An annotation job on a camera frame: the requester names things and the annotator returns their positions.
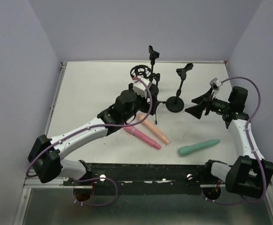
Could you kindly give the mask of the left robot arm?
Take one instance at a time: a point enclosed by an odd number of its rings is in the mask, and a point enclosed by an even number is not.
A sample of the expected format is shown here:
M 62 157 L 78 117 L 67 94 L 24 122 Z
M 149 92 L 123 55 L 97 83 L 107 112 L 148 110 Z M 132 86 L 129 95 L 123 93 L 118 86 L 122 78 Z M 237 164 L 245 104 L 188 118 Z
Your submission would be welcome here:
M 89 170 L 82 160 L 71 161 L 66 157 L 78 148 L 99 138 L 107 137 L 128 126 L 128 120 L 138 112 L 147 118 L 154 115 L 157 107 L 158 88 L 149 80 L 130 83 L 115 103 L 101 111 L 90 122 L 68 133 L 48 138 L 39 136 L 28 155 L 29 169 L 41 183 L 57 177 L 80 180 Z

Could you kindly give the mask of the pink toy microphone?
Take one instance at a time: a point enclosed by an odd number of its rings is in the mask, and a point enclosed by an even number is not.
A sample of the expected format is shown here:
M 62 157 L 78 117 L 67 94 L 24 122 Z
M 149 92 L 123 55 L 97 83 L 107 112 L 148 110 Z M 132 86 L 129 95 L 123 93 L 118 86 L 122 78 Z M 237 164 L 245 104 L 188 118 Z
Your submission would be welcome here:
M 160 144 L 158 144 L 155 140 L 153 140 L 152 138 L 150 138 L 149 136 L 147 136 L 143 132 L 139 131 L 136 127 L 134 127 L 134 126 L 124 127 L 124 130 L 127 133 L 135 136 L 136 138 L 138 138 L 142 142 L 146 143 L 150 147 L 153 147 L 157 150 L 161 149 Z

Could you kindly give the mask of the black tripod shock-mount stand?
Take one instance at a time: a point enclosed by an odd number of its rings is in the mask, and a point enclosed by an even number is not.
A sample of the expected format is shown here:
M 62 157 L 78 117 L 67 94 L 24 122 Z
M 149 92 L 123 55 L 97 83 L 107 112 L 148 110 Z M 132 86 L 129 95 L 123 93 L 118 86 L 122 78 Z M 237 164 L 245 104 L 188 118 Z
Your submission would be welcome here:
M 135 76 L 145 78 L 152 83 L 150 87 L 150 93 L 152 95 L 153 107 L 150 114 L 155 115 L 155 124 L 157 125 L 157 107 L 159 106 L 159 104 L 165 104 L 166 102 L 157 99 L 159 93 L 158 84 L 161 75 L 159 73 L 154 73 L 153 69 L 154 66 L 149 67 L 147 65 L 136 65 L 130 70 L 130 76 L 132 78 Z

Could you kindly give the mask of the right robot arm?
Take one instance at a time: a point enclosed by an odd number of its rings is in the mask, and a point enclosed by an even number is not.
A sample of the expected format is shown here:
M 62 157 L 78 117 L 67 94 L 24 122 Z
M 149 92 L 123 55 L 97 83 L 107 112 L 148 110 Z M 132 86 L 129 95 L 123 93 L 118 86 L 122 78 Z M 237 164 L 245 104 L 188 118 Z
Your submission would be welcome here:
M 273 175 L 273 163 L 264 159 L 254 141 L 249 115 L 243 111 L 247 96 L 247 89 L 235 86 L 225 102 L 214 98 L 213 90 L 209 89 L 193 99 L 195 105 L 186 108 L 185 112 L 197 119 L 209 112 L 222 116 L 234 141 L 238 156 L 235 163 L 229 166 L 221 161 L 208 160 L 205 174 L 223 181 L 230 193 L 262 199 Z

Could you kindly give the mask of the black round-base stand front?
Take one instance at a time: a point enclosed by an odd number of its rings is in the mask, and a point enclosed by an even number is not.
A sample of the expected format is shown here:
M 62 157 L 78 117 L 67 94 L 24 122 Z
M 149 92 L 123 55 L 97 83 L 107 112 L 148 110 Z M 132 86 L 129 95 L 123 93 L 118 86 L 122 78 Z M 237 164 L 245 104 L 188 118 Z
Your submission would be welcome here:
M 179 113 L 184 108 L 184 102 L 180 98 L 182 92 L 182 86 L 184 81 L 186 80 L 187 72 L 193 69 L 193 64 L 188 63 L 184 68 L 177 68 L 176 73 L 181 79 L 178 90 L 176 91 L 176 95 L 169 97 L 166 101 L 166 108 L 172 113 Z

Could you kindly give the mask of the green toy microphone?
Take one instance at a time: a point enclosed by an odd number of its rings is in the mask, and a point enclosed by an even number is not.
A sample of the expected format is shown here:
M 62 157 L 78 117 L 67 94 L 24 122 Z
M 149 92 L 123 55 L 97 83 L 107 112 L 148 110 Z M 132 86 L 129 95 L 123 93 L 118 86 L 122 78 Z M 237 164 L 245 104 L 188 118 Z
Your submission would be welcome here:
M 199 150 L 204 150 L 213 147 L 220 143 L 220 139 L 212 139 L 204 142 L 200 142 L 193 145 L 187 145 L 178 149 L 179 156 L 187 156 Z

